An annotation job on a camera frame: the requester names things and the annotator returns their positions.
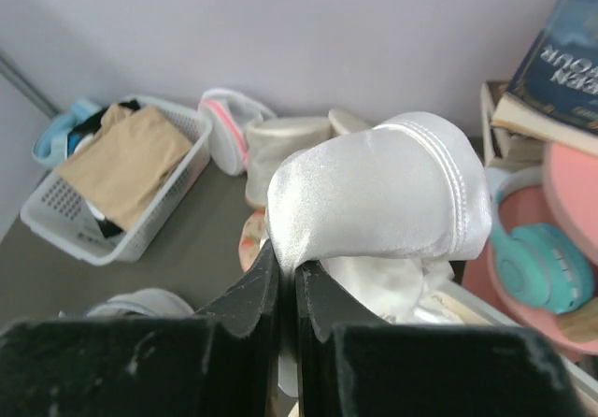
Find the white satin bra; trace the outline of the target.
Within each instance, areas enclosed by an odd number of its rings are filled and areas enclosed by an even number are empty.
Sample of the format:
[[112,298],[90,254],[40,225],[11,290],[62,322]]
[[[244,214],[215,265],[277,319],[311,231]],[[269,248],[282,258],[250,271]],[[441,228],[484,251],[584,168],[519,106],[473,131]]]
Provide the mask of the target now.
[[454,323],[437,290],[491,231],[482,163],[456,125],[429,112],[292,155],[270,181],[266,215],[285,286],[320,261],[393,324]]

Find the white mesh laundry bag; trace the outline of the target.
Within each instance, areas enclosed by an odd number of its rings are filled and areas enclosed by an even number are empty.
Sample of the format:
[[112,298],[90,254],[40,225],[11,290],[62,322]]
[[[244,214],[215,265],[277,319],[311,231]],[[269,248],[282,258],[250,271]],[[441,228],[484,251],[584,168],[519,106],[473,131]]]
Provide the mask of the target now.
[[146,288],[130,294],[115,295],[96,304],[82,314],[60,311],[59,318],[65,317],[126,317],[145,316],[151,318],[186,317],[194,314],[194,309],[178,295],[160,288]]

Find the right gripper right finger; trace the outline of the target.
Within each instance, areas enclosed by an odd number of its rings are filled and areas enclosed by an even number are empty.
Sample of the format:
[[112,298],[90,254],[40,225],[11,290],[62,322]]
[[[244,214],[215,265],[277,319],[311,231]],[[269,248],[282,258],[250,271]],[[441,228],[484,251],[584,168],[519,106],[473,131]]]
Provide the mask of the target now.
[[317,262],[295,273],[304,416],[580,416],[562,358],[515,326],[389,324]]

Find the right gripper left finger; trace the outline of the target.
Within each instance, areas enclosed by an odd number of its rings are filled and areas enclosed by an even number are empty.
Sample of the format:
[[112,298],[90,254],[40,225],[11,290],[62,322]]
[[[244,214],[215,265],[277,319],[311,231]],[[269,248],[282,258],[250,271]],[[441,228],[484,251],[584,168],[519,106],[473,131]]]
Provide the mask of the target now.
[[189,317],[62,318],[1,334],[5,416],[264,416],[276,391],[279,265]]

